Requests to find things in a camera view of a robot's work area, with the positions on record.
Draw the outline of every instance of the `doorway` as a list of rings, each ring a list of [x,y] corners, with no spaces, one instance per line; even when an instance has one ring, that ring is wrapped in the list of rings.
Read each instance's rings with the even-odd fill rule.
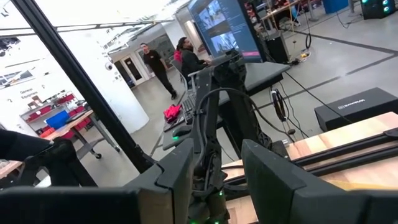
[[[122,77],[124,78],[124,81],[126,81],[127,85],[132,88],[134,87],[136,84],[134,83],[134,81],[132,80],[132,78],[129,76],[128,72],[126,71],[126,69],[124,69],[122,63],[120,61],[117,61],[114,63],[114,66],[116,66],[116,68],[118,69],[119,73],[122,75]]]
[[[129,74],[130,77],[133,77],[134,83],[136,85],[139,85],[145,81],[145,78],[138,72],[138,69],[136,68],[134,62],[132,62],[130,56],[123,58],[122,61],[124,62],[124,68],[126,68],[127,74]]]

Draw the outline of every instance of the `desk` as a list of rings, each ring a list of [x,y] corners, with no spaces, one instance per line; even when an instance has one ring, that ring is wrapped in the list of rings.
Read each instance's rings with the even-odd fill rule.
[[[286,6],[282,6],[282,7],[278,8],[278,9],[272,11],[272,12],[268,12],[266,16],[261,18],[261,20],[262,21],[267,21],[269,27],[272,28],[272,22],[270,21],[270,19],[272,17],[274,17],[276,14],[278,14],[278,13],[284,11],[284,10],[289,10],[289,7],[295,6],[295,5],[297,5],[297,4],[301,3],[301,2],[304,2],[304,1],[307,2],[308,10],[310,11],[310,18],[308,20],[312,21],[312,22],[318,21],[318,19],[315,17],[315,15],[313,13],[313,9],[312,9],[312,6],[311,6],[311,0],[296,0],[296,1],[293,1],[293,2],[291,2],[290,4],[288,4]]]
[[[282,65],[279,63],[272,63],[272,62],[265,62],[265,63],[247,63],[246,64],[246,79],[244,81],[244,85],[248,91],[248,95],[252,96],[265,88],[270,87],[271,85],[281,81],[283,79],[282,72],[285,72],[290,67],[288,65]],[[229,96],[225,91],[220,92],[220,100],[219,100],[219,112],[220,114],[222,111],[225,111],[225,114],[231,109],[231,104],[229,103]],[[221,118],[218,122],[218,128],[224,127],[227,133],[227,136],[231,143],[234,145],[233,138],[236,136],[233,130],[225,127],[224,124],[221,124]],[[185,125],[182,123],[177,125],[176,127],[164,132],[163,136],[163,150],[168,150],[171,147],[177,146],[180,144],[185,138],[189,136],[186,134],[184,136],[180,136],[179,139],[176,141],[172,139],[172,133],[177,128]]]
[[[91,122],[93,122],[94,126],[97,128],[97,130],[99,131],[99,133],[101,133],[101,135],[103,136],[103,138],[97,139],[93,142],[88,142],[81,134],[80,132],[75,128],[75,126],[77,124],[79,124],[80,122],[82,122],[84,119],[86,119],[87,117],[91,118]],[[113,143],[112,139],[108,136],[108,134],[106,133],[106,131],[101,127],[101,125],[98,123],[98,121],[96,120],[96,118],[94,117],[94,112],[92,110],[87,111],[84,115],[82,115],[81,117],[79,117],[78,119],[72,121],[71,123],[66,124],[65,126],[63,126],[60,129],[57,129],[55,132],[51,133],[49,136],[45,137],[44,139],[47,139],[49,141],[57,138],[57,137],[61,137],[64,134],[66,134],[69,131],[73,131],[73,133],[75,134],[75,136],[81,141],[81,143],[83,143],[83,146],[78,149],[76,151],[77,153],[77,157],[79,159],[83,158],[83,156],[85,156],[87,154],[87,152],[92,153],[92,155],[94,155],[97,159],[100,159],[102,157],[101,154],[98,154],[94,151],[93,147],[98,144],[99,142],[106,140],[117,152],[120,151],[119,146],[115,145],[115,143]]]
[[[291,159],[298,159],[316,152],[371,137],[397,127],[398,115],[390,112],[295,142],[289,145],[287,152]],[[386,147],[386,144],[372,147],[371,149],[365,149],[361,152],[376,150],[382,147]],[[242,160],[239,160],[224,166],[242,164]],[[228,174],[227,179],[244,175],[243,169],[224,170],[224,172]],[[336,172],[321,178],[326,181],[335,180],[398,187],[398,157]],[[254,211],[250,196],[227,202],[227,208],[233,218],[230,223],[251,223],[257,221],[256,212]]]
[[[97,128],[97,130],[101,133],[103,138],[95,140],[93,142],[87,142],[87,140],[75,129],[75,126],[82,122],[84,119],[87,117],[91,118],[91,121],[93,122],[94,126]],[[77,156],[79,159],[81,159],[83,156],[87,154],[87,152],[91,152],[94,154],[97,158],[101,157],[101,154],[96,153],[93,150],[93,147],[95,144],[98,144],[100,141],[106,140],[117,152],[120,151],[119,146],[115,145],[113,143],[112,139],[108,136],[106,131],[101,127],[101,125],[97,122],[96,118],[94,117],[94,112],[92,110],[87,111],[84,115],[79,117],[78,119],[72,121],[71,123],[66,124],[62,128],[54,131],[44,139],[52,141],[57,137],[62,137],[64,134],[72,130],[75,134],[75,136],[83,143],[83,147],[80,148],[79,150],[76,151]],[[11,173],[13,170],[17,169],[22,165],[22,162],[19,161],[10,161],[8,165],[0,169],[0,179],[7,176],[9,173]]]

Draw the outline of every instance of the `black pants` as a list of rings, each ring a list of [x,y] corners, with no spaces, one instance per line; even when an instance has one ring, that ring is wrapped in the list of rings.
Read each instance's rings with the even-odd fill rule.
[[[165,72],[155,73],[155,75],[159,79],[159,81],[163,84],[164,88],[166,88],[166,90],[169,91],[169,93],[171,95],[176,94],[172,84],[170,83],[169,79],[167,78],[166,71]]]

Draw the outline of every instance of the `man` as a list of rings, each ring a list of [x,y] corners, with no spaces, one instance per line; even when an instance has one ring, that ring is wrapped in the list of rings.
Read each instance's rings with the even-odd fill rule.
[[[144,63],[150,66],[152,71],[154,71],[156,77],[172,95],[172,100],[176,99],[177,92],[174,90],[172,84],[167,78],[167,66],[164,62],[164,59],[162,59],[162,57],[155,50],[149,50],[148,45],[145,43],[141,44],[141,48],[144,51]]]
[[[199,60],[198,56],[193,53],[193,45],[186,37],[182,37],[178,41],[177,47],[181,50],[182,75],[188,82],[190,81],[189,74],[200,71],[211,63],[209,60]]]

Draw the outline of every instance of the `black box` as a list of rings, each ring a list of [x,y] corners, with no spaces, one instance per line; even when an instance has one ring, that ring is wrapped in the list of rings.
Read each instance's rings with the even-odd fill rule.
[[[355,123],[391,111],[398,113],[398,98],[380,88],[373,88],[329,103],[328,106]],[[314,109],[319,127],[323,131],[330,131],[349,124],[347,120],[331,109],[325,105]]]
[[[395,0],[361,0],[363,19],[382,19],[396,11]]]

